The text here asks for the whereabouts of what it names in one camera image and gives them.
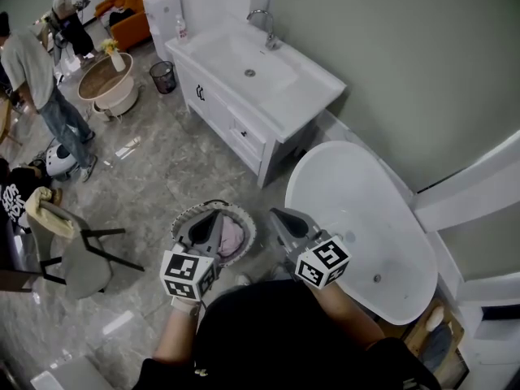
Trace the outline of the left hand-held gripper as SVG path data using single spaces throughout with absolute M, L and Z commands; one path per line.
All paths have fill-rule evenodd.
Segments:
M 219 277 L 223 214 L 207 210 L 189 219 L 172 250 L 162 257 L 160 280 L 166 293 L 201 301 Z

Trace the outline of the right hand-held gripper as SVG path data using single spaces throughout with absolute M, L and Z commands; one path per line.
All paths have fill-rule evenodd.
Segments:
M 323 289 L 343 275 L 351 253 L 340 236 L 311 240 L 321 229 L 308 214 L 298 210 L 271 208 L 269 218 L 288 259 L 295 264 L 294 275 L 299 280 Z

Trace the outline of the pink waffle-textured towel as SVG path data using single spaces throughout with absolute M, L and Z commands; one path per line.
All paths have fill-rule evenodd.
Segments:
M 231 217 L 224 215 L 218 255 L 221 258 L 229 258 L 237 254 L 244 239 L 245 233 L 241 225 Z

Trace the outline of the round woven laundry basket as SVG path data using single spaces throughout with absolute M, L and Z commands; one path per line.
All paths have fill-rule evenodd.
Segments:
M 175 244 L 178 240 L 180 228 L 184 223 L 207 210 L 219 210 L 223 216 L 227 215 L 234 219 L 244 230 L 245 239 L 238 253 L 229 258 L 220 258 L 219 260 L 219 267 L 228 267 L 242 258 L 252 248 L 257 235 L 257 228 L 252 217 L 239 206 L 220 199 L 209 200 L 192 206 L 175 218 L 171 226 L 173 243 Z

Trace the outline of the person's left forearm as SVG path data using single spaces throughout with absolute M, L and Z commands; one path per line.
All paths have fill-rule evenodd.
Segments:
M 185 364 L 192 358 L 198 316 L 192 317 L 172 307 L 167 324 L 152 358 L 165 364 Z

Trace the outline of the person's right forearm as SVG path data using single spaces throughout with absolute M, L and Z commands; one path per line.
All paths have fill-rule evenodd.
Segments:
M 327 316 L 358 347 L 368 350 L 385 335 L 379 325 L 346 294 L 337 283 L 318 289 L 308 288 Z

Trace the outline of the white oval bathtub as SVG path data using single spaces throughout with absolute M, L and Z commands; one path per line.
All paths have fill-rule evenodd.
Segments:
M 338 236 L 352 258 L 337 283 L 394 325 L 411 323 L 437 285 L 433 248 L 380 163 L 347 141 L 306 153 L 288 182 L 285 205 Z

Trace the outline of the pale wristband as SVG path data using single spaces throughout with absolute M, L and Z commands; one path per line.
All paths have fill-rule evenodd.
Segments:
M 183 300 L 179 297 L 173 297 L 171 306 L 180 312 L 186 313 L 189 316 L 196 317 L 201 309 L 201 302 Z

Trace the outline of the person's black shirt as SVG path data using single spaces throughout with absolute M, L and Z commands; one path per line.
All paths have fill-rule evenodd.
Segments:
M 441 390 L 401 340 L 358 347 L 292 279 L 240 286 L 201 308 L 188 363 L 152 356 L 132 390 Z

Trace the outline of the grey chair with black legs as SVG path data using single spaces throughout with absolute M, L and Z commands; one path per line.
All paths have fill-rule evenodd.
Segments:
M 100 239 L 126 232 L 123 228 L 93 230 L 81 217 L 48 201 L 42 201 L 40 210 L 70 223 L 73 237 L 58 257 L 51 256 L 52 241 L 57 234 L 47 224 L 28 216 L 28 224 L 34 237 L 37 258 L 45 280 L 63 284 L 67 293 L 79 300 L 102 293 L 113 277 L 111 263 L 143 272 L 145 268 L 104 250 Z

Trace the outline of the white vanity cabinet with sink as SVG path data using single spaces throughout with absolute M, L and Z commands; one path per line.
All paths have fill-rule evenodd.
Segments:
M 187 109 L 197 113 L 257 176 L 263 188 L 272 168 L 299 147 L 319 114 L 346 85 L 281 41 L 228 17 L 166 43 Z

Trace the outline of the yellow towel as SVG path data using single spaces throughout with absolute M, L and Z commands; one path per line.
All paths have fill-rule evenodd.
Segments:
M 27 216 L 35 219 L 42 227 L 55 235 L 72 239 L 75 236 L 72 223 L 43 207 L 45 204 L 50 205 L 51 198 L 52 191 L 49 188 L 36 188 L 25 202 Z

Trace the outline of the white rounded floor appliance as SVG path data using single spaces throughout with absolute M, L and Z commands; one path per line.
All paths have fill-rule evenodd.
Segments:
M 49 176 L 69 176 L 77 168 L 76 159 L 62 144 L 53 145 L 45 152 L 45 169 Z

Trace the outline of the black mesh trash bin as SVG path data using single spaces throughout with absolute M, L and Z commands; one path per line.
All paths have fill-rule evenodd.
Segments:
M 161 94 L 171 93 L 176 88 L 174 65 L 170 61 L 155 63 L 149 70 L 149 74 L 156 89 Z

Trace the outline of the white plush toy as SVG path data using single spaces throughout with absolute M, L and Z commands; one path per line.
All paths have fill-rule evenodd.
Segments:
M 444 320 L 444 307 L 442 305 L 436 306 L 430 313 L 426 323 L 425 329 L 428 332 L 433 332 Z

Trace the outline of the round beige coffee table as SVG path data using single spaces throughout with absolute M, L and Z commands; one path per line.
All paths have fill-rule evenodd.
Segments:
M 139 91 L 132 75 L 133 57 L 119 53 L 124 69 L 117 71 L 111 57 L 93 64 L 78 84 L 77 95 L 93 112 L 109 121 L 119 118 L 137 102 Z

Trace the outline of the grey cushion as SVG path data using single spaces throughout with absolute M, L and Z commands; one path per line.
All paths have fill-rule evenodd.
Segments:
M 427 337 L 418 359 L 431 372 L 435 373 L 448 356 L 453 342 L 453 334 L 447 323 L 441 323 Z

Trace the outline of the dark wooden desk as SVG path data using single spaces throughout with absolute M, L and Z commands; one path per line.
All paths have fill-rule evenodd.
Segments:
M 0 223 L 0 292 L 31 293 L 41 277 L 33 234 L 10 220 Z

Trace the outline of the white vase with flowers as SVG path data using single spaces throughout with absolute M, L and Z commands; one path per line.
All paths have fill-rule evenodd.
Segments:
M 101 43 L 103 52 L 108 55 L 117 72 L 122 72 L 125 69 L 125 62 L 118 50 L 118 42 L 112 38 L 107 38 Z

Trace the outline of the chrome faucet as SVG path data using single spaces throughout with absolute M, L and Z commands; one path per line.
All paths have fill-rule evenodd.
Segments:
M 269 11 L 257 9 L 257 10 L 252 10 L 247 15 L 246 19 L 248 21 L 250 21 L 255 15 L 264 15 L 266 17 L 266 20 L 268 23 L 267 30 L 266 30 L 265 47 L 270 51 L 277 50 L 279 47 L 279 45 L 278 45 L 279 39 L 274 34 L 274 17 L 273 17 L 273 15 Z

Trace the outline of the cardboard box with printed side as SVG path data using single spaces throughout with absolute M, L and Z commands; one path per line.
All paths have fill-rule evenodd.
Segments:
M 426 344 L 427 338 L 431 334 L 426 329 L 427 320 L 437 307 L 441 307 L 444 310 L 444 316 L 441 322 L 450 326 L 452 339 L 448 353 L 435 370 L 434 375 L 440 381 L 443 388 L 455 390 L 460 386 L 460 383 L 466 377 L 466 373 L 469 369 L 458 350 L 458 345 L 462 342 L 462 338 L 465 335 L 465 329 L 452 314 L 447 304 L 438 297 L 434 297 L 422 315 L 407 327 L 406 333 L 401 339 L 405 342 L 409 350 L 418 357 Z

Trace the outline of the white water dispenser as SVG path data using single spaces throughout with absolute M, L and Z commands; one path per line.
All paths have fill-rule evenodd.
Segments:
M 181 0 L 144 0 L 143 3 L 158 57 L 172 62 L 166 43 L 176 37 L 176 16 L 182 14 Z

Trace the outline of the orange sofa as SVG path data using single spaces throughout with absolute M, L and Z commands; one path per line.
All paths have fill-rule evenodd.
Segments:
M 119 51 L 151 37 L 144 0 L 106 0 L 96 5 L 94 15 L 99 20 L 108 15 L 110 33 Z

